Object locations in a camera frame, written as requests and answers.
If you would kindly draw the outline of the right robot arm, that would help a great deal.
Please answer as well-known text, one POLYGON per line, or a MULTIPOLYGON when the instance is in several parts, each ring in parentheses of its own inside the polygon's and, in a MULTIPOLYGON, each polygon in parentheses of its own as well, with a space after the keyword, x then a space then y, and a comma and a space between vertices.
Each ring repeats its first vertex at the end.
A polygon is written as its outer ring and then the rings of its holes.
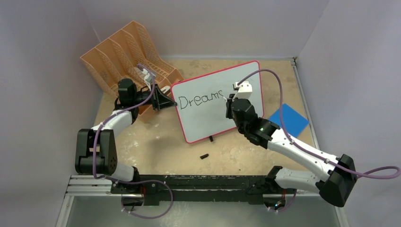
POLYGON ((301 149, 300 140, 286 136, 279 125, 259 117, 247 99, 230 94, 226 107, 226 117, 234 120, 238 132, 250 143, 285 155, 307 168, 306 171, 273 168, 274 175, 265 180, 270 192, 282 188, 300 189, 319 194, 333 206, 345 206, 357 182, 353 158, 346 154, 330 155, 309 145, 301 149))

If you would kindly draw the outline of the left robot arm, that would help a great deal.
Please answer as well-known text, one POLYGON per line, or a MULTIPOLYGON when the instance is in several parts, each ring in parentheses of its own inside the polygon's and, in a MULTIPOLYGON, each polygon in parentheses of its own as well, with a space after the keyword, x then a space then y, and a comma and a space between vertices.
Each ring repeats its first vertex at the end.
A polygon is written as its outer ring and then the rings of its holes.
POLYGON ((153 79, 149 87, 140 90, 132 79, 122 79, 117 88, 112 114, 97 126, 78 131, 75 170, 96 179, 122 182, 128 193, 136 193, 141 187, 138 169, 118 161, 115 139, 137 120, 141 106, 150 105, 158 111, 176 107, 177 103, 164 94, 153 79))

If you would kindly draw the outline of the pink-framed whiteboard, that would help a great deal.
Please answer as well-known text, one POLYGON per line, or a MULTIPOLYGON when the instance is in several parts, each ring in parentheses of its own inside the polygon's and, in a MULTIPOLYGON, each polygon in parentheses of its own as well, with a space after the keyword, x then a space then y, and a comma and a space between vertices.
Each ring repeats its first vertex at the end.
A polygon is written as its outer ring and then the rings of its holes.
POLYGON ((258 61, 249 61, 173 84, 185 141, 194 143, 235 128, 234 121, 226 118, 223 96, 236 93, 233 84, 259 69, 258 61))

